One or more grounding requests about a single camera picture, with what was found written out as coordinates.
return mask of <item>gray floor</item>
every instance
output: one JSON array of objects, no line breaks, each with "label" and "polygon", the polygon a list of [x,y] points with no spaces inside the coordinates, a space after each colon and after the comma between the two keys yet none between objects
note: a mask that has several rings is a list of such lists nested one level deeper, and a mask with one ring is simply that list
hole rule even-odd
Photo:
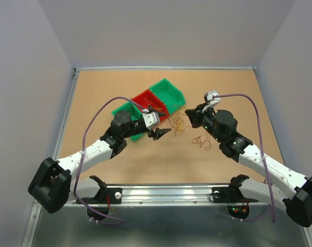
[{"label": "gray floor", "polygon": [[[252,206],[251,217],[264,206]],[[254,222],[232,220],[224,206],[113,208],[124,218],[120,226],[96,225],[88,221],[84,207],[64,207],[55,214],[42,210],[33,246],[308,246],[303,228],[277,211]]]}]

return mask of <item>tan tabletop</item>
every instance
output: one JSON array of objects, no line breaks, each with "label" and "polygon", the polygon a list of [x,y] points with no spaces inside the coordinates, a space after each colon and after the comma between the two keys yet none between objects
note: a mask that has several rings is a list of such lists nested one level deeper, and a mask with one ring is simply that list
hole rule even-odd
[{"label": "tan tabletop", "polygon": [[[134,97],[163,78],[182,91],[186,108],[203,103],[205,92],[217,90],[219,94],[244,93],[255,101],[261,115],[265,152],[283,162],[268,118],[254,72],[250,70],[163,70],[163,71],[93,71],[80,72],[68,118],[60,157],[81,150],[82,136],[94,114],[115,96]],[[111,111],[124,104],[116,100],[108,105],[91,126],[86,146],[93,143],[109,127]],[[238,120],[237,131],[259,146],[256,115],[252,104],[242,97],[223,98],[216,109],[229,110]],[[183,117],[185,126],[190,126]],[[166,128],[167,120],[160,124]],[[209,151],[192,139],[206,132],[202,128],[173,131],[153,141],[144,135],[132,142],[117,157],[102,162],[81,178],[100,177],[106,183],[217,183],[229,182],[239,174],[262,181],[251,169],[225,157],[219,144],[211,138]]]}]

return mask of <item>work surface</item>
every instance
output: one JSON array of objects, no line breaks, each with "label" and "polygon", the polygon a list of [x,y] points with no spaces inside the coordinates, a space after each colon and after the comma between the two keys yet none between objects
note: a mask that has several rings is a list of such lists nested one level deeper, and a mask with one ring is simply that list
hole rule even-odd
[{"label": "work surface", "polygon": [[[68,117],[60,157],[71,155],[82,147],[83,133],[94,114],[109,99],[116,96],[134,97],[163,78],[182,91],[185,107],[195,108],[204,102],[205,92],[217,90],[219,94],[244,93],[255,101],[262,125],[265,152],[282,162],[281,154],[268,118],[255,74],[251,70],[165,70],[165,71],[90,71],[80,72]],[[94,121],[87,138],[90,145],[104,134],[113,116],[111,111],[124,104],[116,100],[108,105]],[[238,120],[237,131],[259,146],[254,108],[242,97],[223,98],[216,109],[226,109]],[[184,125],[190,126],[184,116]],[[160,128],[167,128],[167,120]],[[153,141],[144,135],[139,140],[127,140],[126,149],[112,160],[102,162],[85,172],[100,177],[106,183],[227,183],[239,174],[262,181],[251,169],[225,157],[219,144],[211,138],[211,149],[193,144],[192,139],[202,135],[202,128],[167,133]]]}]

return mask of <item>white wall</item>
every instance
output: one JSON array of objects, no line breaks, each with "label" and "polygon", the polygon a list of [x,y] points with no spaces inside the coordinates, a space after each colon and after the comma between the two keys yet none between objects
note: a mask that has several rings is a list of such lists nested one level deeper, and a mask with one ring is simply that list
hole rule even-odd
[{"label": "white wall", "polygon": [[39,0],[74,67],[256,66],[294,0]]},{"label": "white wall", "polygon": [[27,188],[52,155],[72,67],[37,0],[0,0],[0,246],[21,246]]},{"label": "white wall", "polygon": [[312,0],[296,0],[257,79],[285,164],[312,175]]}]

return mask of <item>plastic bin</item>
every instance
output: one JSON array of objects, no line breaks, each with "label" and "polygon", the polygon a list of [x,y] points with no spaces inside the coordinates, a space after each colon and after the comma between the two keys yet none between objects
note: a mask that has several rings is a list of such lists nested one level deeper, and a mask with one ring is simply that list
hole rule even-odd
[{"label": "plastic bin", "polygon": [[166,105],[169,114],[186,104],[182,92],[167,79],[161,80],[149,89]]},{"label": "plastic bin", "polygon": [[143,93],[139,94],[138,96],[135,96],[132,100],[140,104],[144,108],[148,108],[148,105],[151,105],[155,110],[165,113],[166,116],[160,117],[161,121],[165,120],[169,116],[169,112],[165,104],[158,97],[156,97],[156,95],[153,94],[151,90],[149,89],[145,90]]},{"label": "plastic bin", "polygon": [[[119,111],[128,111],[131,114],[131,120],[137,120],[141,118],[141,111],[132,103],[127,102],[123,104],[121,107],[117,108],[116,110],[112,111],[111,114],[115,116],[115,114]],[[138,140],[143,134],[134,135],[131,137],[132,141]]]}]

